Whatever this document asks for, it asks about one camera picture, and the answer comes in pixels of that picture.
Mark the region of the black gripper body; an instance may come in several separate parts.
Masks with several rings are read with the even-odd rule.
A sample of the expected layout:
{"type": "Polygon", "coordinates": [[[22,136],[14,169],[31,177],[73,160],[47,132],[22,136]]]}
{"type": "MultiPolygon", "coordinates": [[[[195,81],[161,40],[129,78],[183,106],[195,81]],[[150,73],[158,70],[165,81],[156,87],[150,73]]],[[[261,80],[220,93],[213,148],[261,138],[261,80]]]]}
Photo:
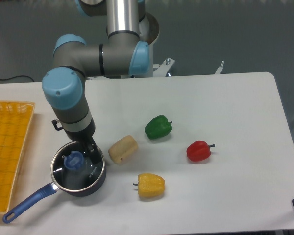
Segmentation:
{"type": "Polygon", "coordinates": [[[78,128],[78,131],[69,131],[68,129],[65,129],[63,126],[58,127],[57,125],[59,123],[60,121],[58,119],[52,121],[55,130],[64,130],[71,140],[79,143],[87,144],[87,140],[93,138],[93,134],[96,129],[93,119],[91,119],[90,123],[85,128],[78,128]]]}

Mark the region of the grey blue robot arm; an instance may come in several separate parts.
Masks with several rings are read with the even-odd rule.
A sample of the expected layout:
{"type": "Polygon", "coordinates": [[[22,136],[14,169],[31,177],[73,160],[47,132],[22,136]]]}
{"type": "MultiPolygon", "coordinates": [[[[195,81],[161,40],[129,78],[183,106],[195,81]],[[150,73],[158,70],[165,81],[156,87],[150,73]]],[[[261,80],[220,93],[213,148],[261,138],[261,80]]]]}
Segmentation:
{"type": "Polygon", "coordinates": [[[85,97],[87,77],[140,75],[149,72],[149,45],[141,40],[143,0],[77,0],[85,15],[107,17],[107,38],[89,45],[77,35],[61,36],[53,51],[53,67],[42,80],[45,98],[68,137],[87,152],[96,150],[95,123],[85,97]]]}

